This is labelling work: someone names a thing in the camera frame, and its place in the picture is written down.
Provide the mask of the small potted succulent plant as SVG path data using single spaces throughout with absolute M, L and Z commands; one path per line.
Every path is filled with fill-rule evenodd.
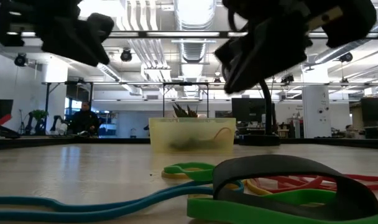
M 175 112 L 175 116 L 178 118 L 197 118 L 198 113 L 197 110 L 191 110 L 190 107 L 187 105 L 187 108 L 181 107 L 178 103 L 173 105 L 173 110 Z

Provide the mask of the long blue rubber band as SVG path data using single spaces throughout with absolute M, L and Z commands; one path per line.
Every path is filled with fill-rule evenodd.
M 69 205 L 44 197 L 0 196 L 0 205 L 29 205 L 46 207 L 51 211 L 0 210 L 0 221 L 89 223 L 102 222 L 136 213 L 156 203 L 182 195 L 212 195 L 210 182 L 191 181 L 159 190 L 148 196 L 125 202 L 90 205 Z

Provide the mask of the silver ceiling air duct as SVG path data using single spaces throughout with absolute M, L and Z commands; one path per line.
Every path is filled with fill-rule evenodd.
M 216 0 L 173 0 L 175 22 L 180 31 L 208 31 L 214 21 Z M 182 39 L 180 72 L 186 82 L 199 82 L 208 44 L 205 39 Z

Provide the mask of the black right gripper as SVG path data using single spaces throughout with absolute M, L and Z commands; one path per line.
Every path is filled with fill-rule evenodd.
M 226 93 L 248 90 L 306 59 L 307 36 L 322 28 L 328 47 L 366 37 L 377 20 L 371 0 L 223 0 L 235 32 L 255 29 L 254 57 L 245 78 L 225 78 Z

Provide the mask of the leafy green background plant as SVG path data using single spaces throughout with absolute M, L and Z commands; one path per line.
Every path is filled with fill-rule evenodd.
M 48 117 L 48 112 L 45 110 L 33 110 L 31 114 L 36 121 L 44 121 Z

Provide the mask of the black overhead rig bar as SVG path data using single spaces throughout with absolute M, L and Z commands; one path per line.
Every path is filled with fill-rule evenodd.
M 34 32 L 23 32 L 23 38 L 36 38 Z M 116 31 L 112 32 L 109 36 L 111 39 L 228 39 L 231 37 L 243 37 L 247 35 L 247 32 L 228 32 L 228 31 Z M 328 36 L 324 32 L 310 32 L 308 36 L 311 39 L 327 39 Z M 365 39 L 377 39 L 378 32 L 370 32 L 366 35 Z

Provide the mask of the yellow rubber band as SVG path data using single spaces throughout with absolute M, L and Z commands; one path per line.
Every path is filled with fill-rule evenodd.
M 165 179 L 190 179 L 186 174 L 184 173 L 178 173 L 178 174 L 170 174 L 166 173 L 164 170 L 161 172 L 161 176 Z M 255 186 L 250 186 L 250 182 L 248 180 L 242 180 L 242 183 L 244 186 L 246 186 L 249 190 L 254 190 L 254 193 L 257 195 L 270 195 L 272 192 L 269 192 L 264 189 L 260 189 Z

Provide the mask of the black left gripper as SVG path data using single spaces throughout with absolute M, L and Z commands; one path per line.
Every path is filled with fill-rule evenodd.
M 92 67 L 110 61 L 102 43 L 114 21 L 92 13 L 87 22 L 78 19 L 82 0 L 0 0 L 0 43 L 22 47 L 23 32 L 34 32 L 42 50 Z

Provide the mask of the black background frame stand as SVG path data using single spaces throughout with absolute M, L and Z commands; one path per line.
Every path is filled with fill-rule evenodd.
M 60 115 L 63 118 L 65 115 L 65 98 L 67 95 L 68 86 L 74 86 L 76 88 L 76 95 L 78 95 L 79 87 L 89 85 L 90 89 L 88 90 L 88 101 L 89 103 L 92 103 L 94 85 L 95 85 L 94 82 L 64 81 L 64 82 L 42 82 L 42 84 L 46 86 L 44 111 L 48 114 L 44 118 L 45 134 L 51 133 L 54 116 Z
M 198 87 L 198 101 L 203 101 L 203 94 L 206 95 L 206 117 L 210 117 L 210 83 L 208 82 L 163 82 L 162 83 L 162 117 L 165 117 L 165 95 L 175 88 L 181 86 L 182 88 L 188 86 Z

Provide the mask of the black desk lamp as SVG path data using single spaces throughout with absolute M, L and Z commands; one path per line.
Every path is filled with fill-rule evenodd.
M 269 88 L 265 80 L 259 82 L 260 88 L 263 92 L 264 101 L 265 101 L 265 125 L 264 130 L 253 130 L 247 134 L 241 134 L 239 136 L 239 145 L 240 146 L 279 146 L 280 138 L 273 133 L 272 123 L 273 112 L 272 112 L 272 98 L 269 91 Z

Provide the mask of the person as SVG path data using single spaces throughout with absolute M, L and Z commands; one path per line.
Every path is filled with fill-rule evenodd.
M 77 111 L 71 118 L 67 133 L 78 134 L 85 131 L 89 135 L 97 135 L 98 129 L 99 118 L 97 114 L 90 110 L 89 102 L 82 102 L 81 109 Z

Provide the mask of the wide green rubber band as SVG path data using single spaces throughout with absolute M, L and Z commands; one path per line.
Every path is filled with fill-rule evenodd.
M 261 198 L 279 202 L 292 202 L 295 205 L 304 206 L 309 203 L 327 203 L 334 196 L 333 191 L 301 189 L 264 195 Z M 189 198 L 187 200 L 187 216 L 229 224 L 378 224 L 378 215 L 357 220 L 324 221 L 234 202 L 213 200 L 212 198 Z

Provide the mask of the yellow translucent plastic bin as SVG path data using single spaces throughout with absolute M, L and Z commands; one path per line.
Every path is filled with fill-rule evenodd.
M 198 138 L 211 139 L 217 131 L 223 127 L 229 127 L 236 131 L 234 118 L 151 118 L 149 120 L 150 141 L 154 152 L 231 152 L 234 139 L 230 142 L 219 142 L 219 147 L 214 149 L 200 149 L 189 151 L 176 151 L 169 148 L 169 144 L 179 139 Z

